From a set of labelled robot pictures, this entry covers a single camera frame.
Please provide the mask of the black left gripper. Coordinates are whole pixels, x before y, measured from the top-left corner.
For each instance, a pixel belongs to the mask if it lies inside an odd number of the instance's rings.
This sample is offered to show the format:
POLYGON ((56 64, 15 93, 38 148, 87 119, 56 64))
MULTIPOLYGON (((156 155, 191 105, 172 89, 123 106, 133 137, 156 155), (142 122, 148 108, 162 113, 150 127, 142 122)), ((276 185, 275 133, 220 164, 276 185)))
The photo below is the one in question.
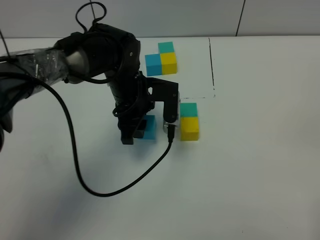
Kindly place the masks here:
MULTIPOLYGON (((146 77, 141 71, 120 73, 107 78, 113 97, 117 118, 131 121, 145 115, 155 107, 156 102, 163 102, 167 96, 179 91, 179 84, 154 77, 146 77)), ((143 119, 137 129, 132 125, 120 126, 123 145, 133 145, 134 138, 143 139, 147 120, 143 119)))

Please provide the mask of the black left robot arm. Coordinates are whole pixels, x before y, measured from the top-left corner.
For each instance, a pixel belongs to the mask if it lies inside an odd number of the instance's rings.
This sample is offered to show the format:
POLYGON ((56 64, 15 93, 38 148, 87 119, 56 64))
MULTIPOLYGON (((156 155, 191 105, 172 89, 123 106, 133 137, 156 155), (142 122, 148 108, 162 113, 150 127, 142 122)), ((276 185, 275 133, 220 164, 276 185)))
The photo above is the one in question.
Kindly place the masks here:
POLYGON ((142 138, 144 116, 163 102, 163 121, 176 124, 179 85, 140 71, 141 43, 129 32, 95 23, 87 32, 75 32, 53 47, 11 52, 0 58, 0 132, 13 130, 14 105, 58 82, 98 84, 105 75, 115 100, 121 142, 142 138))

